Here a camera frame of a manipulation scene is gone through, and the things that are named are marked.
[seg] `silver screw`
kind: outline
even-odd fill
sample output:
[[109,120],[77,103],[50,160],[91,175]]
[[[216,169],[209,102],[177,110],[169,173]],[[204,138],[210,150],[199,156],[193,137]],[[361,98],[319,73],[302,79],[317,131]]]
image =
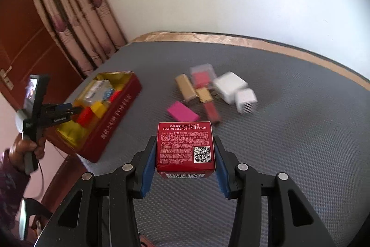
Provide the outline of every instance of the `silver screw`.
[[287,180],[289,177],[287,174],[285,173],[279,173],[278,177],[281,179],[281,180]]
[[237,168],[240,169],[241,171],[246,171],[248,170],[248,165],[246,165],[245,163],[239,163],[237,165]]
[[124,171],[131,171],[134,168],[134,166],[131,163],[126,163],[122,166],[122,170]]
[[84,173],[82,175],[82,180],[89,180],[91,179],[91,177],[92,177],[91,173]]

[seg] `pink block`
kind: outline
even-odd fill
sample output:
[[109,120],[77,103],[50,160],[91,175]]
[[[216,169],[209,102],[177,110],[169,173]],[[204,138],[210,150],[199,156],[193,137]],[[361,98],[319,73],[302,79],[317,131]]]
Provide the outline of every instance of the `pink block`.
[[199,115],[191,111],[179,101],[174,102],[167,112],[178,122],[195,122],[199,120]]
[[210,75],[207,71],[198,72],[196,74],[193,74],[192,77],[195,89],[205,87],[210,83]]

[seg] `white power adapter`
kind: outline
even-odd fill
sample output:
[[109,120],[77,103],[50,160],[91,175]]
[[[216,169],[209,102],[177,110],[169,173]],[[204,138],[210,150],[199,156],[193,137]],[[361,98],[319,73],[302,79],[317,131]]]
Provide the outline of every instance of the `white power adapter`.
[[248,87],[248,83],[241,77],[229,71],[213,80],[213,86],[217,93],[228,104],[235,102],[235,94],[238,90]]
[[240,90],[235,95],[236,109],[240,114],[252,113],[257,110],[257,98],[250,88]]

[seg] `gold bed trim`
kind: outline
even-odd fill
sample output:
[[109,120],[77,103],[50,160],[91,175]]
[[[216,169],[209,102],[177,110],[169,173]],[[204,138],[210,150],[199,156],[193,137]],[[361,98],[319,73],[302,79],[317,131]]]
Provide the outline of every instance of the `gold bed trim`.
[[256,48],[258,50],[267,50],[274,53],[282,53],[290,57],[296,57],[305,60],[340,74],[357,84],[361,85],[366,90],[370,91],[370,83],[362,77],[353,73],[352,71],[337,65],[332,61],[315,56],[311,53],[305,52],[291,47],[266,42],[258,39],[250,39],[244,37],[234,37],[219,34],[197,34],[191,32],[151,32],[135,38],[132,42],[149,42],[149,41],[186,41],[186,42],[205,42],[218,43],[226,45],[235,45],[240,47]]

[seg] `blue gripper pad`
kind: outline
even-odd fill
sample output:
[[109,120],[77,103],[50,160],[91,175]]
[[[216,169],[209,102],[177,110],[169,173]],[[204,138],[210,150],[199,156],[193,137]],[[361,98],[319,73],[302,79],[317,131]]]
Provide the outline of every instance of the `blue gripper pad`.
[[144,172],[142,174],[142,184],[140,194],[144,198],[145,195],[150,191],[152,185],[154,171],[155,171],[155,154],[157,151],[157,144],[152,148],[148,157],[147,164],[145,165]]
[[64,103],[64,104],[60,104],[60,105],[57,105],[56,106],[56,110],[60,110],[60,111],[63,111],[63,110],[68,110],[68,109],[71,109],[73,106],[71,103]]
[[216,157],[216,176],[218,181],[218,186],[221,192],[225,195],[225,198],[230,196],[230,186],[229,186],[229,173],[226,166],[222,160],[220,151],[215,144],[215,157]]

